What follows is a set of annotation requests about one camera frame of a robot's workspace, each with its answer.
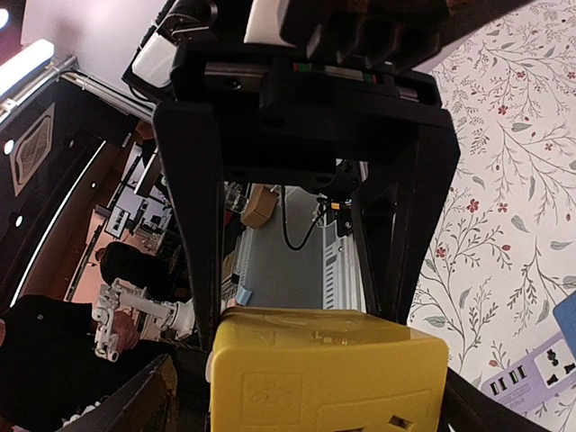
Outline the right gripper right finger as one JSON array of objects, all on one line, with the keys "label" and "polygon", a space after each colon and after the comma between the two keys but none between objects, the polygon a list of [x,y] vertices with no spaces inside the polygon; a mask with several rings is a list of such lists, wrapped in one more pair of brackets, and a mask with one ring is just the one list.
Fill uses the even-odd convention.
[{"label": "right gripper right finger", "polygon": [[451,368],[445,381],[445,431],[547,432],[490,399]]}]

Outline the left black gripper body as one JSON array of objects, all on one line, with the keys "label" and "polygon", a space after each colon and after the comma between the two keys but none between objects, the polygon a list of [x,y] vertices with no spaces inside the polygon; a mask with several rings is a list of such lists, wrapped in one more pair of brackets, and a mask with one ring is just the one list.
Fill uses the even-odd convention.
[{"label": "left black gripper body", "polygon": [[172,190],[324,189],[337,162],[446,189],[460,150],[419,72],[518,1],[170,1],[123,74],[155,105]]}]

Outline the blue cube socket adapter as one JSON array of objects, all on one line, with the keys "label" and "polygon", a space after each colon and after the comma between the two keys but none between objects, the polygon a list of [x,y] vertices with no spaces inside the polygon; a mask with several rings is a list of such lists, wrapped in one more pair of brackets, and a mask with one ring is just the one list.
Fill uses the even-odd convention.
[{"label": "blue cube socket adapter", "polygon": [[558,303],[553,309],[553,316],[564,336],[564,339],[575,354],[576,347],[576,292]]}]

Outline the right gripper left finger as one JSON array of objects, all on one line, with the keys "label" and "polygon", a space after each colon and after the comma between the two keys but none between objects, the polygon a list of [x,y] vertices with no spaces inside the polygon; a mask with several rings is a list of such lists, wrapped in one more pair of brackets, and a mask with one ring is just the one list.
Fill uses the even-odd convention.
[{"label": "right gripper left finger", "polygon": [[188,406],[178,392],[176,369],[168,355],[148,364],[110,398],[67,421],[62,431],[209,431],[205,402]]}]

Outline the yellow cube socket adapter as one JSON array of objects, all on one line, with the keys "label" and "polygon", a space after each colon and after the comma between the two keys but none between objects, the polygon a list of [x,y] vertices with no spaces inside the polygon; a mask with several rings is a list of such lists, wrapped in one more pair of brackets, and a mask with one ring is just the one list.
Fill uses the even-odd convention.
[{"label": "yellow cube socket adapter", "polygon": [[235,307],[210,361],[214,431],[434,431],[446,343],[356,310]]}]

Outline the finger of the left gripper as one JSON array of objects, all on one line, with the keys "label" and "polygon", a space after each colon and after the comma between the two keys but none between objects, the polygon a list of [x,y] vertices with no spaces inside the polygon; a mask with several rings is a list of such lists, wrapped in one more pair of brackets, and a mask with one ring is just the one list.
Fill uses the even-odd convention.
[{"label": "finger of the left gripper", "polygon": [[163,102],[152,118],[186,256],[203,350],[221,314],[224,184],[218,123],[208,103]]},{"label": "finger of the left gripper", "polygon": [[368,161],[355,243],[369,314],[406,323],[459,157],[453,127],[418,125]]}]

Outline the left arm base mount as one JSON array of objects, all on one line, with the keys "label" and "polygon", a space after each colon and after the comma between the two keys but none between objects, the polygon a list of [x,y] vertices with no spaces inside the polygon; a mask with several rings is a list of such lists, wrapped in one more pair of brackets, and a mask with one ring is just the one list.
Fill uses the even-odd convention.
[{"label": "left arm base mount", "polygon": [[329,221],[335,221],[337,235],[340,238],[347,237],[353,232],[352,222],[352,193],[357,187],[357,178],[345,172],[338,171],[332,181],[316,191],[323,195],[323,200],[329,207],[332,215]]}]

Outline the purple power strip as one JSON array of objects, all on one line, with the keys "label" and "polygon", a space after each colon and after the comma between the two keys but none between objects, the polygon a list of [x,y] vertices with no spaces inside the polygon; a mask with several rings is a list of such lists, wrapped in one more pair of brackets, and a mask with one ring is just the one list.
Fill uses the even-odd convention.
[{"label": "purple power strip", "polygon": [[507,369],[486,380],[480,387],[489,398],[519,414],[575,384],[575,357],[562,332],[554,334]]}]

